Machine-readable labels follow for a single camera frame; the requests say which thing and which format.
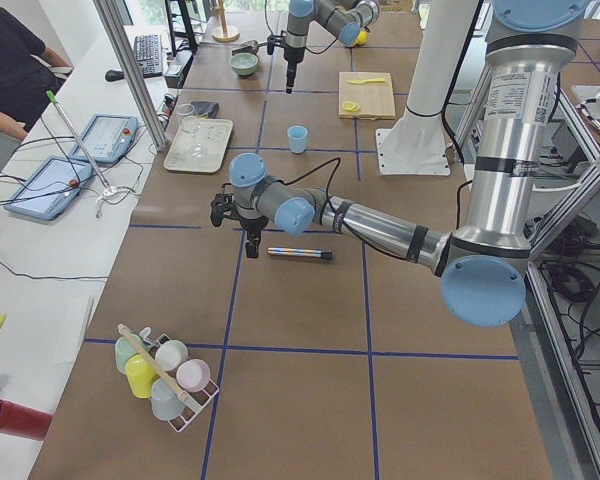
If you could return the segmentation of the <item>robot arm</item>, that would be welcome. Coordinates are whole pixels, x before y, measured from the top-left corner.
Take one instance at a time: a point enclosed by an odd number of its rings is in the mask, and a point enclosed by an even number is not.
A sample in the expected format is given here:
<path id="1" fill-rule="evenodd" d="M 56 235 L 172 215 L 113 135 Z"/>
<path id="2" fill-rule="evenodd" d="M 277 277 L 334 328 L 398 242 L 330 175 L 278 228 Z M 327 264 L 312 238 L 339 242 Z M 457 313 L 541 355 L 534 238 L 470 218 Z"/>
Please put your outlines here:
<path id="1" fill-rule="evenodd" d="M 237 220 L 247 231 L 248 258 L 258 258 L 272 221 L 291 235 L 311 223 L 350 234 L 389 257 L 428 267 L 441 278 L 447 309 L 465 323 L 494 327 L 521 311 L 530 243 L 534 176 L 555 100 L 557 77 L 577 52 L 591 1 L 491 1 L 485 66 L 491 74 L 484 130 L 474 162 L 464 224 L 443 234 L 339 198 L 327 187 L 291 188 L 270 175 L 256 153 L 239 154 L 229 182 L 211 202 L 210 220 Z M 482 1 L 432 1 L 405 112 L 376 142 L 382 174 L 433 174 L 444 157 L 443 113 L 473 36 Z M 290 1 L 286 30 L 267 38 L 284 51 L 286 93 L 294 87 L 312 22 L 343 46 L 380 15 L 379 1 Z"/>
<path id="2" fill-rule="evenodd" d="M 304 60 L 309 27 L 316 22 L 345 47 L 352 47 L 361 30 L 377 21 L 378 1 L 291 0 L 287 28 L 267 37 L 267 54 L 276 47 L 284 51 L 287 62 L 285 92 L 293 91 L 298 65 Z"/>

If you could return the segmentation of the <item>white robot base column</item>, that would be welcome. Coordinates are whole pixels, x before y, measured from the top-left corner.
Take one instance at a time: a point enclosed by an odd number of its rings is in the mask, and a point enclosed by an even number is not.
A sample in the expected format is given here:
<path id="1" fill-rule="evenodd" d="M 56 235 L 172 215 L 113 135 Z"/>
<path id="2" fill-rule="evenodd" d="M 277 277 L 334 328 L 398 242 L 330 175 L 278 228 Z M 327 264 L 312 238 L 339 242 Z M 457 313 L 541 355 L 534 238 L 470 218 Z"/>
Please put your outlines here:
<path id="1" fill-rule="evenodd" d="M 443 111 L 463 52 L 471 41 L 482 3 L 431 3 L 403 116 L 376 131 L 382 175 L 450 174 Z"/>

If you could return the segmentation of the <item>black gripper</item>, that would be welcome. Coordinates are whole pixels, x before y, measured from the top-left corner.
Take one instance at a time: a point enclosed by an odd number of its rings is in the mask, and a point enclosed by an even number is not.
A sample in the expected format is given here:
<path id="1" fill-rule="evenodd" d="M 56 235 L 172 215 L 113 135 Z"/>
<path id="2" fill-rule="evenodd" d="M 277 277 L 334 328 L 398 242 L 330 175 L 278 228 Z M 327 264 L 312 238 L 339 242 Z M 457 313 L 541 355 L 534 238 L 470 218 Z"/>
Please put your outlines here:
<path id="1" fill-rule="evenodd" d="M 220 227 L 224 220 L 238 221 L 247 233 L 245 252 L 248 258 L 258 257 L 258 245 L 261 233 L 268 225 L 268 218 L 256 210 L 241 207 L 233 193 L 226 193 L 225 188 L 216 193 L 211 201 L 210 221 L 214 227 Z"/>
<path id="2" fill-rule="evenodd" d="M 266 53 L 273 55 L 276 48 L 284 51 L 283 58 L 287 61 L 285 93 L 291 94 L 295 84 L 297 67 L 300 63 L 300 36 L 288 31 L 282 31 L 279 35 L 269 35 L 267 37 Z"/>

